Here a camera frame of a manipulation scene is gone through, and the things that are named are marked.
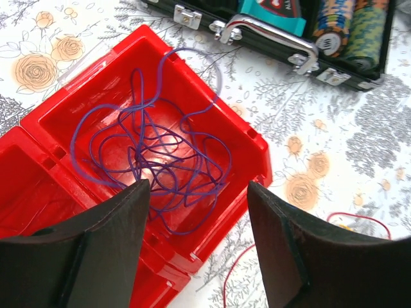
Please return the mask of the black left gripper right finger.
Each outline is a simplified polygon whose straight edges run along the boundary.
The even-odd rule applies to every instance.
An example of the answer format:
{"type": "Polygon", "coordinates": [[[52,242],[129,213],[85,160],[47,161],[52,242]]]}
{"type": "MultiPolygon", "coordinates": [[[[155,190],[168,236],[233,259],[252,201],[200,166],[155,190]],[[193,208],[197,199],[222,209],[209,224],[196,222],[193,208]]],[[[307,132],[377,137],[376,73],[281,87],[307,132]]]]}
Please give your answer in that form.
{"type": "Polygon", "coordinates": [[[249,216],[270,307],[409,307],[410,239],[348,231],[247,189],[249,216]]]}

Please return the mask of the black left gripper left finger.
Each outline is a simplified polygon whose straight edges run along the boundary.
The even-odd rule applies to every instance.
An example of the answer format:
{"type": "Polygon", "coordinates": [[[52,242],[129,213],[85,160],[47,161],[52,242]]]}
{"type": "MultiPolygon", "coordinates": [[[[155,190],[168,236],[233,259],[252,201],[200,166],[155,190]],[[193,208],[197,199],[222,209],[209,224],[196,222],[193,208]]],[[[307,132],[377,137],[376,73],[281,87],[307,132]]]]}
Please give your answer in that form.
{"type": "Polygon", "coordinates": [[[30,236],[1,240],[2,307],[128,307],[150,187],[111,199],[30,236]]]}

